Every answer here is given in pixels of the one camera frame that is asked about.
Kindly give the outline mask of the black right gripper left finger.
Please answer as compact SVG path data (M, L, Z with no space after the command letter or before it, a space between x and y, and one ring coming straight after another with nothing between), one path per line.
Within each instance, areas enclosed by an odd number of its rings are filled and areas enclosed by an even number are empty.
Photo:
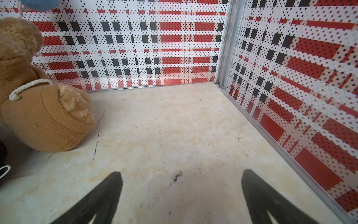
M123 179L120 172L112 172L91 192L79 200L53 224L111 224L121 196Z

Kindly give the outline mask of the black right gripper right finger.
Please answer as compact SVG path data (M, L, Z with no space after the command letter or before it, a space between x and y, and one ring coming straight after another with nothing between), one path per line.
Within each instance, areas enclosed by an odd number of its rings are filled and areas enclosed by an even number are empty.
M250 169L243 172L241 186L253 224L316 224L278 191Z

